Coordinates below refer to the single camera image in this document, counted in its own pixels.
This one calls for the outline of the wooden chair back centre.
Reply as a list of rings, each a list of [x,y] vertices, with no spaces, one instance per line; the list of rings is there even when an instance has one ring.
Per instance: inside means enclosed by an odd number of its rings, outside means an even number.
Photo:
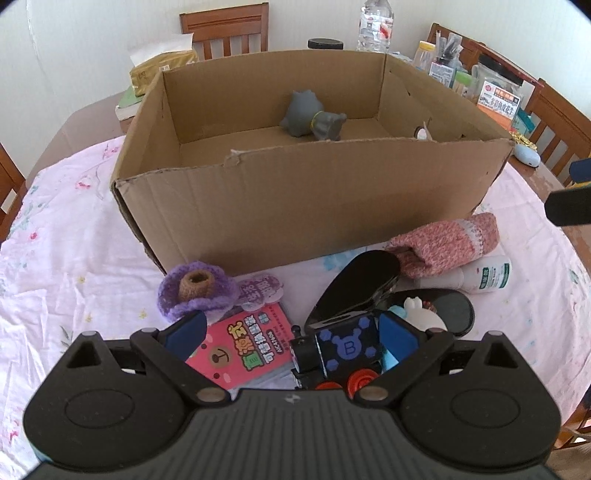
[[[270,4],[267,2],[215,10],[181,13],[182,34],[202,49],[204,60],[213,59],[212,45],[221,41],[222,56],[232,55],[231,41],[240,40],[240,53],[250,53],[250,38],[259,37],[259,51],[269,49]]]

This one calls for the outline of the gold ornament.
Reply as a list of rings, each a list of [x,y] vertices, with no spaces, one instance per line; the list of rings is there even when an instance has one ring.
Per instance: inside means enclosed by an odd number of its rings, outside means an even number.
[[[523,145],[526,146],[530,149],[532,149],[533,151],[537,150],[537,145],[533,142],[531,142],[525,135],[523,135],[520,132],[517,131],[511,131],[510,132],[511,136],[513,137],[514,141],[519,144],[519,145]]]

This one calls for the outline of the purple charm keychain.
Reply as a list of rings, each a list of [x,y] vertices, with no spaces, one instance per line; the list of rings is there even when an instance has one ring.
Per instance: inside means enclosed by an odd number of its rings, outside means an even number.
[[[269,272],[257,273],[238,281],[238,290],[235,305],[249,312],[280,302],[283,298],[283,283]]]

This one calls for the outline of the yellow tissue box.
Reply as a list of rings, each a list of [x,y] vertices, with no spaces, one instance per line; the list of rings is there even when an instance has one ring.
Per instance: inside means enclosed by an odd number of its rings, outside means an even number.
[[[136,97],[144,95],[161,72],[197,62],[191,34],[172,34],[159,40],[136,46],[129,51],[132,69],[131,87]]]

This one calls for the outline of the black blue toy cube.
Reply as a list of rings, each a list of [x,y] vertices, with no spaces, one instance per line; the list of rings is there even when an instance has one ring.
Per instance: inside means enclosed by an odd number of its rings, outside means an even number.
[[[342,389],[353,397],[382,373],[384,347],[372,313],[346,313],[304,328],[294,326],[291,333],[291,374],[297,389]]]

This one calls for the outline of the pink floral tablecloth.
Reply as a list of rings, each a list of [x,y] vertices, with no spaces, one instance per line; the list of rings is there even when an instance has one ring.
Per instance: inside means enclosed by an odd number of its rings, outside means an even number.
[[[112,139],[41,171],[1,247],[1,475],[37,460],[23,433],[26,405],[80,333],[126,338],[166,322],[156,306],[161,272],[119,213],[110,178]],[[513,264],[504,290],[472,297],[471,337],[504,332],[569,417],[590,385],[590,277],[567,236],[546,220],[512,166],[489,189],[498,250]]]

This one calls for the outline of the pink knitted sock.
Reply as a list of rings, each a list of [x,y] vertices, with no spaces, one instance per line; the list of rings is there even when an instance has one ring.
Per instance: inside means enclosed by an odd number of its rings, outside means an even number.
[[[496,216],[481,213],[466,219],[439,221],[392,238],[385,250],[401,263],[410,279],[439,276],[492,252],[500,234]]]

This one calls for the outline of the black lid glass jar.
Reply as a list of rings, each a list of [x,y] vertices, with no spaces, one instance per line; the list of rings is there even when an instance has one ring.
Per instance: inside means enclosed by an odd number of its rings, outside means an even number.
[[[308,49],[313,50],[342,50],[344,43],[338,39],[332,38],[311,38],[308,39]]]

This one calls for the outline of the green lid small bottle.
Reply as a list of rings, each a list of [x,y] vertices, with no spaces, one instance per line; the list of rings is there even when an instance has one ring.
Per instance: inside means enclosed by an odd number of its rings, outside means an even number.
[[[473,77],[470,73],[457,70],[454,77],[453,90],[462,97],[468,98],[470,96],[472,82]]]

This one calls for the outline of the white green tube bottle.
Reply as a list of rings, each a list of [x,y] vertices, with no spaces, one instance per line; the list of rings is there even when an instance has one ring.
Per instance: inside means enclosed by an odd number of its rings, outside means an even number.
[[[467,293],[486,293],[505,289],[512,274],[512,262],[504,255],[487,256],[439,276],[414,281],[417,288],[453,289]]]

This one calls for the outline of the blue white squishy toy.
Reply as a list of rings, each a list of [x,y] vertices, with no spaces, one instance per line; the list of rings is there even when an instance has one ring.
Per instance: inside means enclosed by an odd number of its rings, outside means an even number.
[[[424,342],[422,332],[447,331],[442,318],[423,306],[419,297],[408,297],[402,306],[393,305],[379,315],[380,342],[384,347],[383,371],[397,366]]]

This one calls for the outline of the teal snack packet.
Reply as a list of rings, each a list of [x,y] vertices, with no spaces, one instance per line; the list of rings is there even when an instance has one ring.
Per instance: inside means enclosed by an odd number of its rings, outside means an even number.
[[[529,137],[535,130],[536,125],[531,117],[525,110],[519,108],[512,121],[512,130],[525,137]]]

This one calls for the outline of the pen holder cup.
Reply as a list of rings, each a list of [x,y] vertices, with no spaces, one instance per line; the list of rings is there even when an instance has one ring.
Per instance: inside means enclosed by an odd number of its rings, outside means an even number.
[[[444,37],[440,31],[436,32],[437,53],[431,64],[429,76],[445,87],[452,87],[456,71],[463,68],[460,60],[464,49],[462,41],[463,37],[456,33]]]

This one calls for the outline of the wooden chair left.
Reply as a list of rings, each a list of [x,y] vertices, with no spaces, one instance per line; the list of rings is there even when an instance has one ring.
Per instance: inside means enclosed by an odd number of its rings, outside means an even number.
[[[7,210],[1,209],[1,241],[5,241],[9,235],[10,227],[14,222],[22,206],[22,201],[27,193],[26,181],[20,170],[1,146],[1,204],[10,200]]]

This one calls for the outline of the pink card pack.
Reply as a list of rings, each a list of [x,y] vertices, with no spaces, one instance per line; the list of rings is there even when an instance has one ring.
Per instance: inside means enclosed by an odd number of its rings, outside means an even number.
[[[291,339],[280,304],[239,311],[209,326],[186,364],[226,390],[254,386],[290,369]]]

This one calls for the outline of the grey rubber toy figure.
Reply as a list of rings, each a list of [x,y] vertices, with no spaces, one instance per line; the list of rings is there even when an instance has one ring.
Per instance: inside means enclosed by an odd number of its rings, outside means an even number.
[[[280,127],[295,138],[314,135],[320,141],[339,141],[346,120],[345,113],[325,111],[313,91],[294,91]]]

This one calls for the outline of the purple crochet flower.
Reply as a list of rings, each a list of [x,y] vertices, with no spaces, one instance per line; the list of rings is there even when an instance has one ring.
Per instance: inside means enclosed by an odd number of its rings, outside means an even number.
[[[223,314],[235,306],[238,296],[238,283],[221,267],[195,261],[165,275],[158,287],[157,308],[173,322],[193,311]]]

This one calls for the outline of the green white book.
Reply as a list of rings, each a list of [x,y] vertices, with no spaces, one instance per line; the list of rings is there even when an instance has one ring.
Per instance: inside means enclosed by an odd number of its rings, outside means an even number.
[[[132,86],[129,86],[115,107],[115,115],[119,121],[133,118],[143,100],[144,96],[136,96]]]

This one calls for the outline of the black glasses case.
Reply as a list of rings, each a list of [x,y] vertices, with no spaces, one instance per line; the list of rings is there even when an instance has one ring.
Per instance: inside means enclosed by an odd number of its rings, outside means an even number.
[[[363,252],[349,261],[335,276],[304,323],[304,332],[325,320],[351,312],[387,310],[402,306],[408,298],[420,298],[428,309],[444,322],[444,327],[461,338],[475,324],[472,302],[462,292],[452,289],[427,288],[394,292],[401,277],[401,263],[384,250]]]

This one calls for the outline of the large cardboard box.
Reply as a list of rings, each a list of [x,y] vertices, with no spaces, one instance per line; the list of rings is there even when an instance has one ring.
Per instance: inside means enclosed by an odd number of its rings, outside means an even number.
[[[280,127],[305,90],[346,114],[339,141]],[[237,276],[468,217],[512,150],[474,104],[390,55],[263,52],[161,73],[111,191],[160,270]]]

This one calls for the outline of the clear plastic water bottle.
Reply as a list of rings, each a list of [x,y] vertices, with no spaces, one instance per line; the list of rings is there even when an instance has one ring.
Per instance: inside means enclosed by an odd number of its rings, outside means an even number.
[[[394,12],[388,0],[367,0],[361,8],[358,51],[388,53],[394,27]]]

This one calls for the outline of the yellow lid bottle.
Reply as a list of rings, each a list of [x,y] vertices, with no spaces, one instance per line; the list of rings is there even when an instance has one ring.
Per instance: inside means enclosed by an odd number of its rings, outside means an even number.
[[[412,65],[424,72],[429,72],[437,53],[435,44],[428,41],[420,41],[416,50]]]

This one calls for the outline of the light blue oval gadget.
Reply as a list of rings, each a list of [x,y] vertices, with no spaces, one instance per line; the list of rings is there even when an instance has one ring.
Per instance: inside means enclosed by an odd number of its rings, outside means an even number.
[[[531,168],[538,168],[542,163],[537,151],[523,144],[516,144],[514,146],[513,155],[519,162]]]

